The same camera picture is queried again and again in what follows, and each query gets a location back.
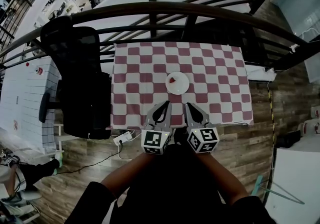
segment metal railing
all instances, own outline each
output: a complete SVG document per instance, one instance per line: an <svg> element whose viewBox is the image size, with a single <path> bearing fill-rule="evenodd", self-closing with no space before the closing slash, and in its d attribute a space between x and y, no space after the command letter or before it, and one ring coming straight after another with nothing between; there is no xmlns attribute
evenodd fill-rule
<svg viewBox="0 0 320 224"><path fill-rule="evenodd" d="M261 4L265 1L265 0L205 0L204 2L200 2L199 1L201 0L185 0L184 2L186 3L198 3L198 4L203 4L203 5L213 5L214 6L217 6L217 7L228 7L228 6L232 6L232 5L237 5L237 4L245 4L245 3L248 3L249 6L250 6L250 12L249 14L253 15L258 9L259 7L261 6ZM174 17L173 15L162 15L160 17L154 17L153 19L153 23L157 22L161 22L161 24L168 24L168 23L172 23L172 22L176 22L176 21L179 21L181 19L185 19L186 16L184 15L180 15L180 16L176 16ZM143 17L141 19L139 19L138 21L130 24L130 25L148 25L150 23L148 23L150 19L150 16L146 16L146 17ZM121 32L117 32L113 35L111 35L110 37L108 37L105 41L110 41L111 39L119 36L116 38L116 40L120 40L120 39L133 39L133 38L136 38L144 33L146 33L147 31L146 30L143 30L143 31L139 31L139 32L126 32L124 34L121 34ZM105 50L105 51L109 51L113 49L113 46L111 47L102 47L101 50Z"/></svg>
<svg viewBox="0 0 320 224"><path fill-rule="evenodd" d="M267 70L273 68L277 71L287 70L290 67L302 62L303 60L311 57L312 55L320 52L320 41L306 42L301 38L295 36L294 34L282 29L281 27L271 24L267 21L260 20L248 14L243 14L235 12L232 10L206 6L202 4L193 4L193 3L183 3L183 2L139 2L139 3L126 3L120 5L113 5L101 8L95 8L93 10L88 10L85 12L77 13L72 15L73 24L80 24L83 22L99 20L109 17L121 17L126 15L141 15L149 14L149 24L148 25L129 25L113 28L105 28L97 30L99 34L105 34L110 32L127 32L127 31L140 31L146 30L152 32L153 30L169 30L177 32L176 37L163 39L162 37L153 37L153 38L135 38L135 39L116 39L100 42L100 46L111 46L113 44L119 43L133 43L133 42L155 42L155 41L176 41L176 42L196 42L196 43L211 43L215 44L214 39L205 39L201 37L192 37L192 34L201 34L203 32L208 33L215 28L211 26L195 26L197 17L207 17L214 19L215 21L228 22L240 27L251 27L257 28L273 35L276 35L279 38L283 38L292 43L292 45L297 44L298 47L295 49L294 53L287 51L286 55L283 55L279 60L268 60L268 65L264 63L257 63L256 65L264 66ZM187 17L184 25L166 25L152 23L152 17L156 17L158 14L168 14L168 15L184 15ZM6 50L0 53L0 57L6 55L17 47L25 44L26 42L33 42L35 47L27 51L21 52L7 59L6 61L0 63L0 69L8 69L25 63L37 58L46 56L46 46L42 45L40 41L37 40L37 37L40 36L41 28L36 29L29 34L25 35L22 38L14 41ZM256 36L250 38L251 41L263 41ZM276 44L281 46L283 49L288 49L287 46L281 45L277 42L271 40L268 41L269 44ZM12 61L28 52L40 49L43 51L41 55L34 56L31 58L26 58L24 60L19 60L15 63L12 63L6 66L6 63ZM102 51L100 55L108 55L108 59L101 60L101 63L113 62L114 51Z"/></svg>
<svg viewBox="0 0 320 224"><path fill-rule="evenodd" d="M15 39L15 32L35 0L11 0L0 17L0 50Z"/></svg>

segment power strip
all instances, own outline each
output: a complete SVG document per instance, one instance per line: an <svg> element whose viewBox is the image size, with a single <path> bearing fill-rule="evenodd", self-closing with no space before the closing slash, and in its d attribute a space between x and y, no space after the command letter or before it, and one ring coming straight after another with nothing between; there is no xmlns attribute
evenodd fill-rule
<svg viewBox="0 0 320 224"><path fill-rule="evenodd" d="M130 132L126 132L124 134L119 135L118 137L115 137L113 139L114 144L116 144L117 146L120 145L120 141L121 143L127 142L128 140L132 139L132 135Z"/></svg>

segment white plate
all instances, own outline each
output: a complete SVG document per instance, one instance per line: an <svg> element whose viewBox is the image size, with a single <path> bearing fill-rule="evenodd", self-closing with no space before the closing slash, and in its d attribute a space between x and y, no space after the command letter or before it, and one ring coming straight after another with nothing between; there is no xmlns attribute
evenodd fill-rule
<svg viewBox="0 0 320 224"><path fill-rule="evenodd" d="M174 83L169 83L170 79L174 78ZM165 80L165 86L171 94L181 95L186 93L190 85L188 77L181 72L173 72L168 75Z"/></svg>

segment wooden floor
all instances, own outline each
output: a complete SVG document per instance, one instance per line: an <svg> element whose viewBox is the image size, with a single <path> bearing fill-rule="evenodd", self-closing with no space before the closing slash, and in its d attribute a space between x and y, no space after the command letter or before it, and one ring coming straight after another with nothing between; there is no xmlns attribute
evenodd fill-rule
<svg viewBox="0 0 320 224"><path fill-rule="evenodd" d="M283 17L280 17L282 14L276 7L271 6L272 12L268 12L266 5L262 7L263 9L258 11L260 17L267 19L268 14L272 14L282 22L283 27L288 26ZM310 107L320 105L320 87L309 84L303 63L282 72L276 77L275 82L268 86L272 93L277 134L295 130L300 122L310 118ZM239 178L248 192L254 188L258 175L268 179L273 143L267 84L250 83L250 90L254 124L218 127L220 143L213 153L221 164ZM64 142L63 148L65 150L63 171L94 164L118 150L112 139L105 141L79 139ZM123 158L134 158L140 153L140 138L137 138L125 144L120 155ZM118 156L114 156L81 172L42 179L36 184L42 193L42 198L35 201L41 212L41 217L36 219L36 222L64 223L90 181L101 181L126 162L127 160L120 160Z"/></svg>

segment wire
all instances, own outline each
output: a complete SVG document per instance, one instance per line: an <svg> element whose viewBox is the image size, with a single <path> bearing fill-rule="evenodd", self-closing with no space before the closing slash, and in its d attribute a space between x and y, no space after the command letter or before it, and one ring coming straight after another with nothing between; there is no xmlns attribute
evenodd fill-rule
<svg viewBox="0 0 320 224"><path fill-rule="evenodd" d="M311 42L317 42L317 41L320 41L320 39L318 39L318 40L313 40L313 41L309 41L309 43L311 43Z"/></svg>
<svg viewBox="0 0 320 224"><path fill-rule="evenodd" d="M122 157L120 157L120 146L119 146L119 144L118 144L118 157L119 157L120 159L123 159L123 160L132 160L131 158L122 158Z"/></svg>
<svg viewBox="0 0 320 224"><path fill-rule="evenodd" d="M112 136L116 136L116 137L119 137L119 136L121 136L122 134L120 134L120 135L111 135L110 137L112 137Z"/></svg>
<svg viewBox="0 0 320 224"><path fill-rule="evenodd" d="M305 31L302 33L302 39L304 39L304 37L305 37L305 36L304 36L304 33L305 33L305 32L308 32L308 31L310 31L310 30L314 30L314 31L316 31L316 33L317 33L318 35L320 35L320 33L319 33L316 29L314 29L314 28L311 27L311 28L309 28L308 30L305 30Z"/></svg>
<svg viewBox="0 0 320 224"><path fill-rule="evenodd" d="M95 139L90 139L90 133L88 134L88 139L93 141L93 142L99 142L99 141L104 141L105 139L101 139L101 140L95 140Z"/></svg>
<svg viewBox="0 0 320 224"><path fill-rule="evenodd" d="M99 161L99 162L97 162L97 163L95 163L95 164L93 164L93 165L83 166L83 167L81 167L81 168L79 168L79 169L77 169L77 170L74 170L74 171L66 171L66 172L57 173L56 175L58 175L58 174L72 174L72 173L79 172L79 171L81 171L82 169L84 169L84 168L86 168L86 167L95 166L95 165L100 164L100 163L102 163L103 161L109 159L110 157L113 157L113 156L119 154L119 153L122 151L122 149L123 149L123 146L122 146L122 144L121 144L121 149L120 149L117 153L114 153L114 154L108 156L107 158L103 159L102 161Z"/></svg>
<svg viewBox="0 0 320 224"><path fill-rule="evenodd" d="M134 137L133 139L131 140L127 140L127 142L132 142L135 138L137 138L141 133L139 133L136 137Z"/></svg>
<svg viewBox="0 0 320 224"><path fill-rule="evenodd" d="M267 83L267 88L268 88L268 97L269 97L269 100L270 100L270 111L271 111L271 116L272 116L272 126L273 126L273 141L272 141L272 156L271 156L271 182L273 182L273 179L274 179L274 175L275 175L275 169L274 169L274 150L275 150L275 135L274 135L274 132L275 132L275 127L276 127L276 124L275 124L275 121L274 121L274 111L272 109L272 102L271 102L271 94L270 94L270 89L269 89L269 83L271 82L271 80L268 81Z"/></svg>

